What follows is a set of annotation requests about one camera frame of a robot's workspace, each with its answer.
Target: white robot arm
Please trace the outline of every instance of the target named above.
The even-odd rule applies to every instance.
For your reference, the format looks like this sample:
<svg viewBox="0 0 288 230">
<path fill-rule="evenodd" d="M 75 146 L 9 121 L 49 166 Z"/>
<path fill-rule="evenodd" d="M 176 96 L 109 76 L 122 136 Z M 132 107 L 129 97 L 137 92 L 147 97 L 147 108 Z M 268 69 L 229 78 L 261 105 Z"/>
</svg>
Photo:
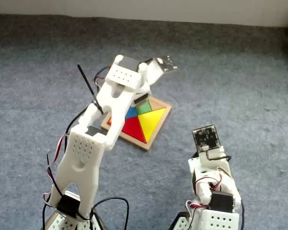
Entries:
<svg viewBox="0 0 288 230">
<path fill-rule="evenodd" d="M 80 117 L 79 124 L 70 131 L 67 148 L 55 176 L 60 191 L 52 186 L 48 202 L 50 206 L 78 221 L 89 217 L 98 188 L 103 153 L 112 150 L 124 126 L 129 107 L 147 100 L 151 94 L 150 85 L 165 72 L 176 68 L 169 56 L 142 63 L 122 55 L 116 56 L 96 97 L 100 107 L 91 103 Z M 88 135 L 88 127 L 102 112 L 109 111 L 112 113 L 112 125 L 107 135 Z M 78 186 L 80 201 L 64 194 L 70 183 Z"/>
<path fill-rule="evenodd" d="M 176 218 L 170 230 L 238 230 L 241 197 L 231 176 L 230 156 L 220 145 L 214 125 L 192 131 L 197 152 L 188 160 L 194 199 L 188 216 Z"/>
</svg>

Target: tangram puzzle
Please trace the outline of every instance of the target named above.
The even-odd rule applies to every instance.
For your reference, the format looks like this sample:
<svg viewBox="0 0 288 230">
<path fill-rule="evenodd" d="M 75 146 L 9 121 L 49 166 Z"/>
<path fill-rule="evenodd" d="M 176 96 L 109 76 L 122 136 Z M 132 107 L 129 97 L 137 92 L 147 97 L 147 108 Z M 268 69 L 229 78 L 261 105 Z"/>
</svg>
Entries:
<svg viewBox="0 0 288 230">
<path fill-rule="evenodd" d="M 138 107 L 130 107 L 125 116 L 125 125 L 120 137 L 148 150 L 163 125 L 171 105 L 154 97 Z M 111 113 L 108 113 L 101 126 L 109 130 Z"/>
</svg>

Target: black antenna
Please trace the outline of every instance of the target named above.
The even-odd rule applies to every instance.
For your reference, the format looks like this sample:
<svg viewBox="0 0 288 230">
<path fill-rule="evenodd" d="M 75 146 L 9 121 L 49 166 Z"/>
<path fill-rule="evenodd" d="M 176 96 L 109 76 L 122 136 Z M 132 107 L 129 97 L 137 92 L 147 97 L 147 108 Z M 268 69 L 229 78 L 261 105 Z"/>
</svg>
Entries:
<svg viewBox="0 0 288 230">
<path fill-rule="evenodd" d="M 83 79 L 85 80 L 85 83 L 86 83 L 88 89 L 90 90 L 90 92 L 91 92 L 91 94 L 92 94 L 92 96 L 93 96 L 93 98 L 94 98 L 94 100 L 95 100 L 95 102 L 96 102 L 97 108 L 100 110 L 101 114 L 103 115 L 104 112 L 102 111 L 102 108 L 101 108 L 101 106 L 100 106 L 99 103 L 98 103 L 98 100 L 97 100 L 97 98 L 96 98 L 96 96 L 95 96 L 95 94 L 94 94 L 94 91 L 93 91 L 90 83 L 88 82 L 88 79 L 87 79 L 86 75 L 84 74 L 84 72 L 83 72 L 83 70 L 82 70 L 82 68 L 81 68 L 80 65 L 77 65 L 77 67 L 78 67 L 78 69 L 79 69 L 79 71 L 80 71 Z"/>
</svg>

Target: white wall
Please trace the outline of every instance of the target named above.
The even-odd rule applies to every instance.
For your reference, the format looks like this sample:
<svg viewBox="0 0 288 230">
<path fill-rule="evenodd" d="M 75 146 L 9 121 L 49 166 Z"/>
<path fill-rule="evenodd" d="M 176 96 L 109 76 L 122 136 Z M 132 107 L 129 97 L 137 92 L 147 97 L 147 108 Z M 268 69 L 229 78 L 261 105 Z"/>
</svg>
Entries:
<svg viewBox="0 0 288 230">
<path fill-rule="evenodd" d="M 0 0 L 0 13 L 288 27 L 288 0 Z"/>
</svg>

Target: blue triangle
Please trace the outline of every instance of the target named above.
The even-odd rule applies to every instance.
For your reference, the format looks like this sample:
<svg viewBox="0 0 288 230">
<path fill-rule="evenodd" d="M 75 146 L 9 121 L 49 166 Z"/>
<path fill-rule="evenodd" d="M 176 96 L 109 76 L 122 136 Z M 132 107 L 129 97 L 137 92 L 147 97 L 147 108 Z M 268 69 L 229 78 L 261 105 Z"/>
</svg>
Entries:
<svg viewBox="0 0 288 230">
<path fill-rule="evenodd" d="M 128 119 L 128 118 L 131 118 L 131 117 L 135 117 L 137 116 L 138 114 L 136 113 L 136 109 L 135 107 L 130 107 L 126 116 L 125 116 L 125 119 Z"/>
</svg>

